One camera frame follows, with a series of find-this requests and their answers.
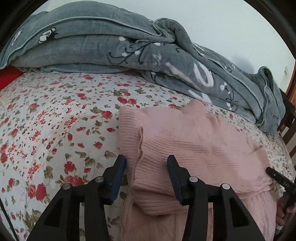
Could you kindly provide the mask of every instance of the black vine pattern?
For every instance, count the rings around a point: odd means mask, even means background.
[[[233,101],[234,100],[234,92],[233,92],[233,89],[230,87],[230,90],[228,89],[228,87],[227,87],[227,85],[224,85],[225,86],[225,89],[227,90],[227,92],[229,93],[229,98],[226,98],[225,100],[226,100],[226,102],[227,103],[230,103],[230,108],[231,108],[231,111],[232,112],[235,112],[236,110],[237,110],[237,105],[236,104],[234,104],[234,103],[237,103],[238,101]]]
[[[151,76],[151,79],[154,81],[154,83],[157,84],[157,82],[156,82],[156,77],[158,76],[157,73],[150,71],[150,76]]]
[[[144,52],[145,48],[149,46],[150,44],[159,44],[160,45],[166,45],[168,43],[159,43],[159,42],[153,42],[153,41],[138,41],[137,43],[130,44],[129,48],[125,48],[124,51],[127,53],[127,56],[113,56],[111,52],[108,53],[108,60],[112,63],[111,59],[120,59],[121,61],[117,63],[116,65],[120,65],[122,63],[128,64],[127,59],[130,58],[133,54],[135,54],[136,51],[139,51],[139,57],[138,62],[139,64],[143,64],[144,62],[141,60],[142,53]]]

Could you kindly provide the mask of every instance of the floral bedsheet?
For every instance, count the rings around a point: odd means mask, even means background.
[[[83,185],[114,164],[121,106],[180,109],[190,97],[146,82],[133,72],[118,74],[26,73],[0,91],[0,198],[20,240],[26,240],[64,183]],[[264,145],[270,165],[295,176],[281,138],[265,135],[242,117],[206,104]],[[106,207],[110,240],[118,240],[126,177],[117,200]],[[84,239],[83,205],[80,236]],[[4,214],[0,218],[10,230]]]

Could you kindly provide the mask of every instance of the pink sweater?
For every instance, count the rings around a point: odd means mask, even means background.
[[[166,159],[172,154],[191,176],[206,184],[230,184],[266,240],[272,240],[276,202],[269,192],[272,181],[265,173],[269,160],[260,144],[223,117],[206,113],[197,100],[191,100],[181,111],[121,107],[119,121],[119,147],[128,161],[129,183],[123,240],[181,241],[187,207],[175,199],[166,169]],[[211,205],[209,208],[211,240]]]

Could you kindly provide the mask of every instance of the red flower print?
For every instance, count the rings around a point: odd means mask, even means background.
[[[29,109],[37,108],[39,105],[37,103],[33,103],[29,105]]]
[[[68,133],[68,141],[72,141],[72,139],[73,139],[73,135]]]
[[[9,120],[9,117],[6,117],[5,120],[0,123],[0,127],[2,127],[4,124],[6,124],[8,122],[8,120]]]
[[[68,161],[65,165],[64,165],[64,168],[65,168],[65,173],[68,173],[68,172],[73,172],[76,168],[75,168],[75,164],[71,161]]]
[[[55,82],[52,82],[50,85],[58,85],[59,82],[58,81],[55,81]]]
[[[129,99],[129,100],[128,100],[128,103],[129,103],[129,104],[136,104],[137,101],[136,101],[135,99]]]
[[[102,145],[103,145],[103,144],[102,144],[101,142],[98,141],[98,142],[96,142],[96,143],[94,144],[94,147],[97,148],[97,149],[101,149]]]
[[[37,201],[41,201],[46,197],[46,186],[43,183],[38,184],[36,190],[36,199]]]
[[[84,173],[89,173],[91,171],[91,168],[84,168]]]
[[[76,131],[83,131],[83,130],[84,130],[83,127],[79,127],[79,128],[76,129]]]
[[[115,130],[114,130],[114,128],[110,127],[110,128],[107,128],[107,131],[108,132],[114,132]]]
[[[34,184],[30,185],[27,188],[27,192],[30,199],[34,198],[36,196],[36,186]]]
[[[5,163],[5,162],[7,162],[7,155],[5,154],[5,152],[3,152],[1,154],[0,160],[1,160],[1,163],[2,164]]]
[[[15,138],[15,136],[17,135],[18,129],[14,129],[12,132],[10,132],[12,138]]]
[[[64,183],[70,183],[73,187],[84,185],[84,181],[79,176],[67,176],[64,178]]]
[[[8,180],[8,186],[10,188],[12,188],[12,186],[13,186],[13,179],[12,178]]]
[[[15,106],[15,104],[10,104],[10,105],[7,107],[7,110],[11,110],[14,106]]]
[[[128,87],[129,84],[125,83],[125,84],[116,84],[117,86],[124,86],[124,87]]]
[[[127,99],[124,99],[122,97],[118,97],[117,100],[121,103],[121,104],[126,104],[128,102]]]
[[[5,152],[6,148],[7,148],[7,144],[2,145],[2,147],[0,149],[0,153]]]
[[[169,104],[168,105],[170,108],[173,108],[173,109],[176,109],[177,108],[177,106],[175,105],[175,104]]]
[[[101,115],[102,115],[102,117],[104,117],[105,119],[111,119],[112,118],[112,116],[113,116],[113,114],[112,114],[112,112],[111,111],[105,111],[105,110],[103,110],[102,112],[101,112]]]
[[[83,76],[86,80],[92,80],[93,79],[93,77],[91,77],[91,76],[89,76],[89,75],[84,75]]]

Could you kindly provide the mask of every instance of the black clamp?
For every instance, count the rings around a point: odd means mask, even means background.
[[[273,178],[275,181],[277,181],[281,186],[284,187],[285,192],[288,193],[289,198],[286,202],[286,205],[283,209],[285,216],[283,217],[284,223],[286,223],[286,220],[289,218],[290,214],[287,213],[287,208],[292,207],[295,205],[296,202],[296,178],[294,182],[290,181],[287,177],[284,175],[280,174],[273,168],[266,168],[266,173]],[[283,225],[282,226],[277,226],[275,235],[274,235],[274,240],[278,240],[281,235],[283,234]]]
[[[126,168],[119,155],[114,166],[88,184],[73,187],[64,184],[54,196],[31,231],[27,241],[79,241],[79,209],[85,203],[85,238],[87,241],[109,241],[104,205],[117,198]]]
[[[271,167],[266,168],[266,173],[268,176],[277,181],[281,186],[283,186],[285,191],[290,194],[287,204],[284,207],[284,213],[286,214],[287,208],[294,206],[294,203],[296,202],[296,178],[295,181],[292,182],[287,177],[280,174]]]
[[[197,177],[190,176],[180,167],[174,155],[167,159],[167,167],[175,192],[181,205],[189,205],[182,241],[206,241],[208,203],[213,203],[213,241],[264,241],[256,222],[230,185],[220,187],[207,185]]]

